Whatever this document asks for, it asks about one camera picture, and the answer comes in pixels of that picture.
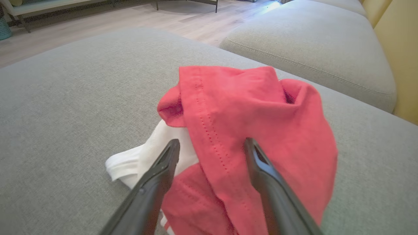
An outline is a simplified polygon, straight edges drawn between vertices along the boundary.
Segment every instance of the wooden floor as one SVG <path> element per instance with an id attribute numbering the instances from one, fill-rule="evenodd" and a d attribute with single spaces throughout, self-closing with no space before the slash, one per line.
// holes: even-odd
<path id="1" fill-rule="evenodd" d="M 233 28 L 280 4 L 219 0 L 218 13 L 214 5 L 193 1 L 165 1 L 158 6 L 157 11 L 154 2 L 127 0 L 116 3 L 115 8 L 105 4 L 32 21 L 32 33 L 14 26 L 13 36 L 0 41 L 0 68 L 82 38 L 141 26 L 217 46 Z"/>

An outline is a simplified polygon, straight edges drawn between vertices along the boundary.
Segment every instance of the gray couch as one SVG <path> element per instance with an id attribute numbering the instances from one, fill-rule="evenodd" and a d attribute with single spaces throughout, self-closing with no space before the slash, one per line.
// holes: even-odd
<path id="1" fill-rule="evenodd" d="M 358 0 L 294 0 L 233 30 L 221 48 L 392 112 L 396 86 Z"/>
<path id="2" fill-rule="evenodd" d="M 178 67 L 264 66 L 153 29 L 84 39 L 0 69 L 0 234 L 97 234 L 128 193 L 105 160 L 147 139 Z M 339 150 L 326 235 L 418 234 L 418 127 L 321 93 Z"/>

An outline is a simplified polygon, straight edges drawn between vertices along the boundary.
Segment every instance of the red cloth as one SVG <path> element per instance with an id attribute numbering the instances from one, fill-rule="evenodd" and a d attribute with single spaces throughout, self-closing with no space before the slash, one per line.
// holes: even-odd
<path id="1" fill-rule="evenodd" d="M 187 127 L 199 163 L 174 178 L 162 209 L 176 235 L 264 235 L 261 198 L 243 145 L 253 137 L 320 224 L 334 186 L 337 148 L 319 93 L 278 80 L 272 67 L 179 69 L 158 104 L 167 125 Z"/>

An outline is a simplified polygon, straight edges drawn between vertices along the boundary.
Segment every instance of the white towel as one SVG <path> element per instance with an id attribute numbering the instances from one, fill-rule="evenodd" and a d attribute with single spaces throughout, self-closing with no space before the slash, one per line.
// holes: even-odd
<path id="1" fill-rule="evenodd" d="M 187 128 L 169 127 L 164 120 L 161 120 L 145 144 L 108 158 L 105 164 L 106 171 L 113 181 L 119 179 L 132 189 L 172 139 L 180 141 L 180 155 L 175 176 L 199 162 Z M 169 235 L 175 235 L 167 224 L 165 215 L 160 223 Z"/>

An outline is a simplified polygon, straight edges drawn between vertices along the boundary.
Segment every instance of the clothing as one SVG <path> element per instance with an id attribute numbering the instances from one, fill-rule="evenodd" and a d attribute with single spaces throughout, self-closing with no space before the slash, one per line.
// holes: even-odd
<path id="1" fill-rule="evenodd" d="M 180 141 L 180 154 L 174 175 L 199 162 L 187 128 L 169 127 L 161 120 L 145 144 L 108 158 L 106 171 L 113 181 L 120 179 L 132 189 L 171 139 Z"/>
<path id="2" fill-rule="evenodd" d="M 253 137 L 316 223 L 329 202 L 337 149 L 319 93 L 278 80 L 272 67 L 180 67 L 158 104 L 171 127 L 187 127 L 199 163 L 174 178 L 162 209 L 178 234 L 267 234 L 243 144 Z"/>

